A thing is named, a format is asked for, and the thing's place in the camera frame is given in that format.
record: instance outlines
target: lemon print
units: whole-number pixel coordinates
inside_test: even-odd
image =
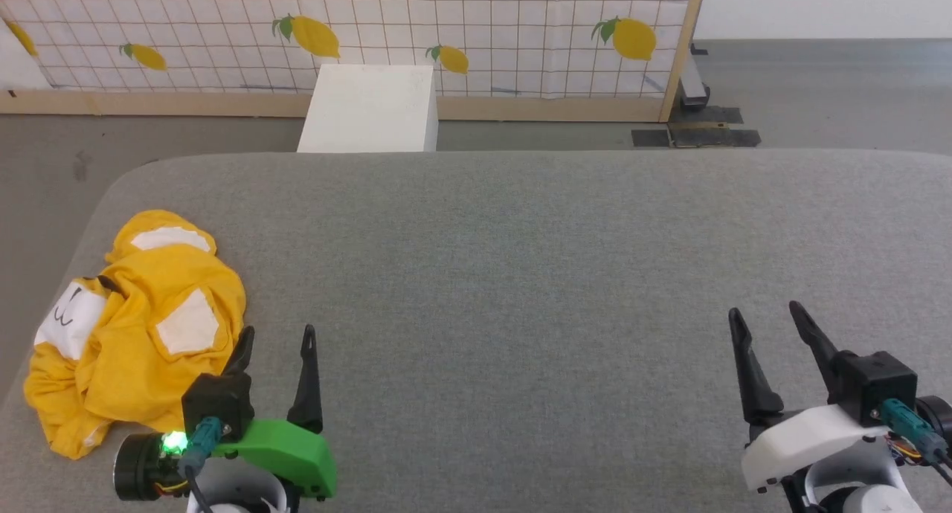
[[[426,55],[439,60],[443,67],[446,67],[451,73],[466,74],[469,72],[469,58],[459,48],[452,46],[436,45],[434,48],[426,49]]]
[[[315,21],[298,15],[292,17],[290,13],[283,19],[275,19],[271,23],[271,35],[275,28],[281,30],[281,35],[290,42],[292,34],[300,45],[300,48],[312,53],[314,56],[323,56],[327,58],[340,58],[340,42],[337,36],[323,22]]]
[[[23,48],[26,48],[27,52],[30,53],[31,56],[39,56],[39,54],[36,52],[35,46],[33,46],[33,39],[30,39],[30,34],[28,34],[26,30],[20,28],[20,25],[18,25],[16,22],[4,22],[7,23],[7,26],[9,26],[10,31],[13,32],[13,35],[16,36],[17,39],[20,39]]]
[[[133,45],[131,42],[127,42],[125,45],[119,46],[119,52],[129,56],[129,58],[134,58],[136,62],[142,63],[142,65],[152,70],[166,70],[166,59],[163,58],[162,54],[148,48],[146,45]]]
[[[616,52],[623,58],[645,61],[652,58],[657,39],[652,26],[646,25],[645,22],[618,17],[601,21],[592,29],[592,39],[595,39],[595,34],[598,34],[599,30],[601,30],[602,42],[608,43],[608,38],[611,38]]]

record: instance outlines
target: grey table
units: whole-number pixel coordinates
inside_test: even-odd
[[[790,299],[952,399],[950,184],[948,158],[911,153],[181,158],[109,189],[67,275],[95,274],[139,210],[208,229],[248,290],[260,416],[285,414],[282,363],[316,324],[340,482],[320,510],[786,511],[742,483],[727,310],[789,408],[824,400]],[[2,509],[184,511],[115,499],[128,432],[58,458],[14,392]],[[904,473],[945,510],[952,489]]]

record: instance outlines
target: wooden baseboard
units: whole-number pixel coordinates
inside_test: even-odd
[[[0,93],[0,114],[305,117],[310,95],[239,93]],[[438,97],[441,120],[566,120],[656,123],[661,99]]]

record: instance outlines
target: white patch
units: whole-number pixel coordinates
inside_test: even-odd
[[[101,428],[103,425],[105,424],[99,424],[98,426],[96,426],[96,428],[93,429],[91,433],[89,433],[88,437],[83,439],[83,445],[86,448],[92,448],[92,446],[96,445],[96,432],[98,432],[99,428]]]
[[[33,345],[51,343],[62,357],[78,361],[105,308],[105,297],[86,290],[80,283],[69,283],[37,329]]]
[[[218,320],[201,290],[196,289],[157,326],[171,355],[208,349],[215,341]]]
[[[132,245],[143,251],[164,248],[166,245],[176,245],[176,243],[194,246],[194,248],[199,248],[205,253],[211,250],[208,241],[201,234],[193,230],[180,228],[180,226],[164,226],[163,228],[139,233],[132,239]]]

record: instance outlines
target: blue connector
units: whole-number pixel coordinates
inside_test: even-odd
[[[188,448],[181,453],[178,473],[181,478],[186,477],[186,468],[191,467],[195,476],[202,471],[205,460],[210,458],[222,439],[222,421],[216,417],[204,417],[195,427],[195,432],[188,437]]]
[[[895,398],[884,401],[880,407],[880,419],[895,434],[912,442],[926,462],[942,462],[936,452],[945,453],[949,448],[948,442],[904,402]]]

